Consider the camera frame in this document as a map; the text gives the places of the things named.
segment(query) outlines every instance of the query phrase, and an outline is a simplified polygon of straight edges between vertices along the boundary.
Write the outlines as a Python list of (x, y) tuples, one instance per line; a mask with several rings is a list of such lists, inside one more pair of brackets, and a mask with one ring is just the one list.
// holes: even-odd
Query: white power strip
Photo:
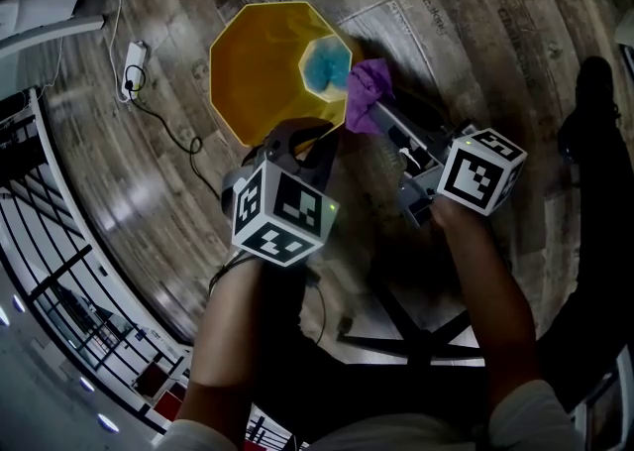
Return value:
[(132, 81), (132, 89), (138, 90), (139, 85), (142, 84), (143, 76), (139, 68), (143, 68), (143, 64), (146, 61), (146, 53), (148, 48), (142, 41), (130, 43), (128, 46), (128, 56), (126, 57), (126, 66), (123, 67), (123, 76), (121, 78), (121, 93), (126, 99), (132, 96), (136, 99), (139, 96), (137, 91), (128, 91), (126, 88), (126, 82)]

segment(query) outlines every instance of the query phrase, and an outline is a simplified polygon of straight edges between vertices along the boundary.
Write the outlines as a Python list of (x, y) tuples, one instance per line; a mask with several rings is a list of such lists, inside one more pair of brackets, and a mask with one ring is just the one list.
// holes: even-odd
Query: chair wheel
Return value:
[(351, 317), (342, 317), (337, 324), (337, 333), (340, 335), (347, 335), (350, 330), (353, 329), (354, 320)]

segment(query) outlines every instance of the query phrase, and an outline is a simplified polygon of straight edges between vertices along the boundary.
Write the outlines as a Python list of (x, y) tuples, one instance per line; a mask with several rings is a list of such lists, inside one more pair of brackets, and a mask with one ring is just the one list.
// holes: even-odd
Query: purple cloth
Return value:
[(348, 74), (346, 128), (357, 134), (381, 134), (368, 110), (383, 95), (394, 98), (392, 79), (384, 58), (357, 63)]

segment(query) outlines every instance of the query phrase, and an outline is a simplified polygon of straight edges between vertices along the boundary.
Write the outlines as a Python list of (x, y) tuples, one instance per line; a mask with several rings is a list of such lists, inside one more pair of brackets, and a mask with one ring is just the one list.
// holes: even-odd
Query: black shoe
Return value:
[(600, 56), (591, 56), (581, 65), (577, 77), (577, 106), (559, 131), (559, 153), (578, 163), (590, 153), (600, 135), (609, 135), (619, 117), (614, 104), (612, 68)]

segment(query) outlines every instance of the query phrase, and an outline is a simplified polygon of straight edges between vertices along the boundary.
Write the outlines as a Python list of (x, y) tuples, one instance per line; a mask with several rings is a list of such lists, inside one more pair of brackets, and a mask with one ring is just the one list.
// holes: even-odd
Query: white cube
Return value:
[(231, 242), (289, 266), (324, 245), (338, 210), (327, 195), (265, 161), (237, 191)]
[(527, 154), (493, 129), (454, 141), (438, 193), (482, 215), (489, 215), (510, 194)]

